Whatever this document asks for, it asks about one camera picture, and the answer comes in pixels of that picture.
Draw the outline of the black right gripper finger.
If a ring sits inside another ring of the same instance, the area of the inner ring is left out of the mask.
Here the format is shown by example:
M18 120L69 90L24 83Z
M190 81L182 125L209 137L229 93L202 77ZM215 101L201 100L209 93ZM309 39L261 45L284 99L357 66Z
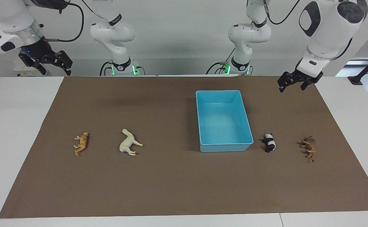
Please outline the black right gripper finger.
M57 66L66 73L67 76L71 75L71 67L73 61L69 58L67 53L64 50L61 50L57 53L48 54L48 61L53 66Z
M27 67L33 67L34 69L37 69L44 76L47 74L47 70L39 60L31 58L26 53L19 53L18 56Z

